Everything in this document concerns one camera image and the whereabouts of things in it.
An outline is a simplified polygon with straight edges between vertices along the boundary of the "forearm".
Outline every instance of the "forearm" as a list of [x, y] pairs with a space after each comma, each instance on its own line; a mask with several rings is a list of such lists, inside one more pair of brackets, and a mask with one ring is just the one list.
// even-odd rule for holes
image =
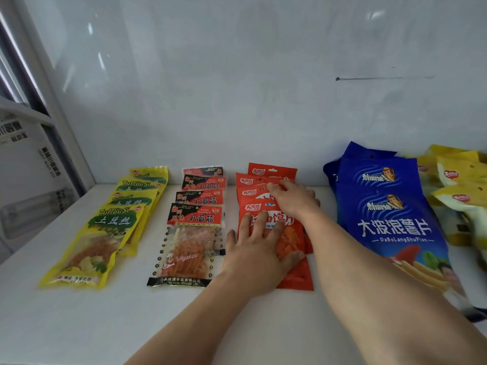
[[210, 364], [228, 327], [248, 301], [224, 275], [217, 276], [126, 365]]
[[322, 212], [301, 221], [323, 292], [368, 363], [484, 362], [485, 338], [443, 297], [394, 269]]

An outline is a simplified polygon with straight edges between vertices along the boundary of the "hand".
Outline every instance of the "hand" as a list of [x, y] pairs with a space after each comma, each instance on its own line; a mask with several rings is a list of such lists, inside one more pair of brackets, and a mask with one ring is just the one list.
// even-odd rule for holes
[[302, 221], [306, 214], [320, 210], [320, 201], [315, 199], [313, 190], [307, 190], [302, 184], [294, 184], [289, 180], [281, 180], [280, 183], [286, 191], [273, 183], [268, 183], [267, 189], [286, 215]]
[[303, 252], [294, 251], [279, 261], [274, 249], [283, 233], [284, 222], [277, 222], [267, 237], [263, 237], [268, 216], [267, 211], [259, 213], [252, 235], [249, 235], [252, 215], [246, 214], [240, 222], [237, 243], [233, 229], [227, 235], [227, 256], [219, 276], [240, 287], [248, 299], [271, 292], [304, 258]]

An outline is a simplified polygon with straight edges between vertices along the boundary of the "cartoon chef illustration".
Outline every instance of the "cartoon chef illustration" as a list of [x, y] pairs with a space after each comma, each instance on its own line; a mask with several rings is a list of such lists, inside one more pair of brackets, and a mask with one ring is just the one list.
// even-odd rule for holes
[[394, 182], [395, 181], [394, 169], [391, 168], [382, 169], [382, 177], [389, 182]]
[[164, 263], [162, 264], [162, 270], [169, 269], [171, 266], [174, 266], [174, 256], [172, 252], [169, 252], [166, 256], [166, 260], [164, 260]]
[[404, 205], [402, 201], [399, 199], [399, 197], [394, 196], [394, 195], [387, 195], [387, 203], [393, 208], [393, 209], [404, 209]]

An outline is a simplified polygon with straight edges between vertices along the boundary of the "white shelf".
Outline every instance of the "white shelf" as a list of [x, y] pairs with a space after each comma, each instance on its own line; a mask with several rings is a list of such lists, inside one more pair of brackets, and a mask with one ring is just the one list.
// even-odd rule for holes
[[[119, 259], [103, 290], [38, 289], [36, 284], [108, 198], [111, 184], [95, 186], [1, 265], [0, 364], [119, 365], [186, 307], [201, 288], [146, 286], [177, 189], [167, 188], [139, 254]], [[331, 190], [313, 189], [325, 212], [335, 217]], [[235, 187], [227, 191], [225, 209], [228, 228], [236, 228]], [[363, 363], [321, 294], [314, 256], [308, 258], [315, 291], [280, 289], [254, 299], [226, 334], [215, 364]]]

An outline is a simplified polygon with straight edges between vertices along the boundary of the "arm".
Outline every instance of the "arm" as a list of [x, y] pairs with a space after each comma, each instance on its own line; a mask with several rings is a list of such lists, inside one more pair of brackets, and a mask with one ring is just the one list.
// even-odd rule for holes
[[267, 212], [259, 214], [252, 235], [249, 235], [252, 216], [242, 218], [239, 241], [235, 243], [233, 230], [228, 233], [227, 256], [221, 273], [125, 365], [211, 363], [225, 332], [247, 302], [276, 288], [304, 257], [297, 251], [281, 261], [277, 259], [274, 248], [284, 224], [276, 224], [262, 238], [267, 217]]
[[442, 296], [395, 269], [328, 218], [314, 192], [268, 184], [313, 243], [323, 292], [367, 363], [480, 365], [487, 340]]

